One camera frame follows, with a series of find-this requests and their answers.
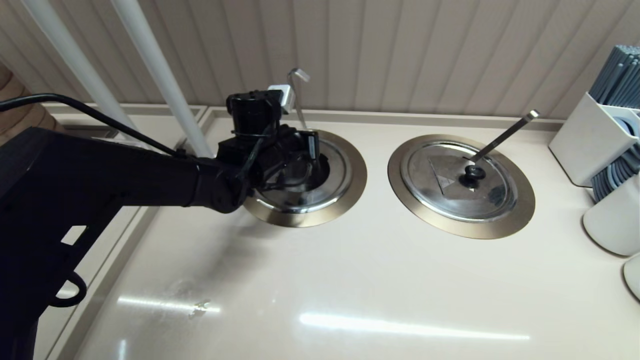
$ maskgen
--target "countertop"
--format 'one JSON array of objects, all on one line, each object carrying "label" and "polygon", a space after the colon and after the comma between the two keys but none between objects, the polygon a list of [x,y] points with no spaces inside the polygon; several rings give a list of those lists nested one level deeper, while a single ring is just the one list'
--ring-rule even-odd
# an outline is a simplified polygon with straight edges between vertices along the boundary
[{"label": "countertop", "polygon": [[[582,228],[593,201],[523,130],[499,150],[529,178],[531,222],[498,240],[441,231],[392,191],[403,142],[501,129],[309,122],[367,164],[360,200],[323,225],[290,229],[240,209],[162,208],[113,286],[78,359],[640,358],[640,304],[625,259]],[[216,119],[212,147],[229,136]]]}]

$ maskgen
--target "round metal lid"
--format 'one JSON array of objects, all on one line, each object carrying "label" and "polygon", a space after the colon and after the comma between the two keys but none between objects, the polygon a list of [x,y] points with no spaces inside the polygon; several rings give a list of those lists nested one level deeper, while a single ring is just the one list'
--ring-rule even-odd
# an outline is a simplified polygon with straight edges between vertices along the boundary
[{"label": "round metal lid", "polygon": [[244,207],[257,218],[273,225],[309,227],[331,221],[350,209],[367,182],[362,155],[347,140],[322,130],[320,153],[326,156],[329,176],[320,186],[255,192]]},{"label": "round metal lid", "polygon": [[[495,150],[475,164],[468,160],[482,148],[459,136],[414,138],[391,156],[389,181],[400,201],[431,225],[468,238],[508,236],[533,216],[533,189],[522,171]],[[481,179],[465,176],[465,168],[473,168],[469,165],[482,169]]]}]

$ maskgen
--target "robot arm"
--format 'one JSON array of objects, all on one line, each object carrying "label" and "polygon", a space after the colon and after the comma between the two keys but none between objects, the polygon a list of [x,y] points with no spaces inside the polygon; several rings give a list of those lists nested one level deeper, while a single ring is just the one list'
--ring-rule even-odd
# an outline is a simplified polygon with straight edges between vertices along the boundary
[{"label": "robot arm", "polygon": [[[234,137],[220,143],[214,159],[163,147],[60,95],[0,102],[0,111],[6,111],[29,101],[61,99],[170,154],[40,128],[0,147],[0,305],[10,309],[0,312],[2,339],[29,336],[47,306],[82,300],[86,285],[74,269],[122,206],[205,206],[230,213],[254,190],[290,186],[269,180],[294,162],[313,169],[304,180],[323,181],[328,172],[319,159],[317,133],[280,124],[284,95],[281,90],[231,95],[227,110]],[[62,243],[74,225],[86,229],[73,245]],[[80,292],[58,299],[67,280]],[[0,354],[3,350],[0,341]]]}]

